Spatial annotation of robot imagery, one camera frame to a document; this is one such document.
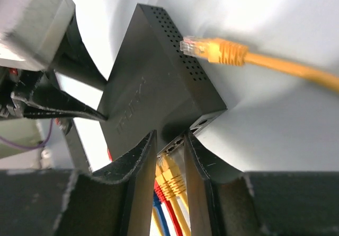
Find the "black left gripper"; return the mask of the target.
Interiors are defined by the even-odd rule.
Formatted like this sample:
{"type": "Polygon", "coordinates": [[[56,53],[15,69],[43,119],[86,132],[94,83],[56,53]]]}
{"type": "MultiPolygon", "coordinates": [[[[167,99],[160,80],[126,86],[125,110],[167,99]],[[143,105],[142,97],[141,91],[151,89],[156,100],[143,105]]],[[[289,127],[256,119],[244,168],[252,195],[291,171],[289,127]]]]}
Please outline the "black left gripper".
{"type": "MultiPolygon", "coordinates": [[[[89,55],[74,14],[58,48],[57,72],[104,90],[107,80],[89,55]]],[[[107,117],[53,85],[45,72],[1,67],[1,119],[107,117]]]]}

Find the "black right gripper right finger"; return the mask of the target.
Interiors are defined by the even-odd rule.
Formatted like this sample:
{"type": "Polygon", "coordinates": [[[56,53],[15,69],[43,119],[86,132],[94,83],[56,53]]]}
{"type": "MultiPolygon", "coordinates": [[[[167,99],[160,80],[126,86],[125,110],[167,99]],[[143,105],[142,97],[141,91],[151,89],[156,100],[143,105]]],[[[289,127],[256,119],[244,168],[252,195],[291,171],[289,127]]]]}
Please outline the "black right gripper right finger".
{"type": "Polygon", "coordinates": [[[242,172],[184,136],[193,235],[338,235],[338,173],[242,172]]]}

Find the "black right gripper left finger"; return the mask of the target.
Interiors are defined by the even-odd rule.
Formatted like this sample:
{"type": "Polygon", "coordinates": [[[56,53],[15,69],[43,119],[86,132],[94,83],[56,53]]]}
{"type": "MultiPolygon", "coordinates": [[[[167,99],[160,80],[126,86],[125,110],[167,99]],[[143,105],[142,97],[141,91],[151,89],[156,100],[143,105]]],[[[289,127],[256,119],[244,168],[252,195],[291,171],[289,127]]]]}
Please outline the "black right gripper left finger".
{"type": "Polygon", "coordinates": [[[149,235],[157,133],[93,174],[2,170],[1,235],[149,235]]]}

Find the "black network switch box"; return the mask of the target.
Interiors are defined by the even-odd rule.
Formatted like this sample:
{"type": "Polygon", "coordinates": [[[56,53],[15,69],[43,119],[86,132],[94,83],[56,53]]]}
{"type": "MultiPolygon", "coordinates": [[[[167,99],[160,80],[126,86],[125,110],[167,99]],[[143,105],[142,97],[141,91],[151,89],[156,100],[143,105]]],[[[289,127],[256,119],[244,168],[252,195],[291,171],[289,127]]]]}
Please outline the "black network switch box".
{"type": "Polygon", "coordinates": [[[98,107],[113,159],[157,132],[158,153],[170,153],[227,106],[196,58],[180,51],[182,35],[162,7],[138,4],[98,107]]]}

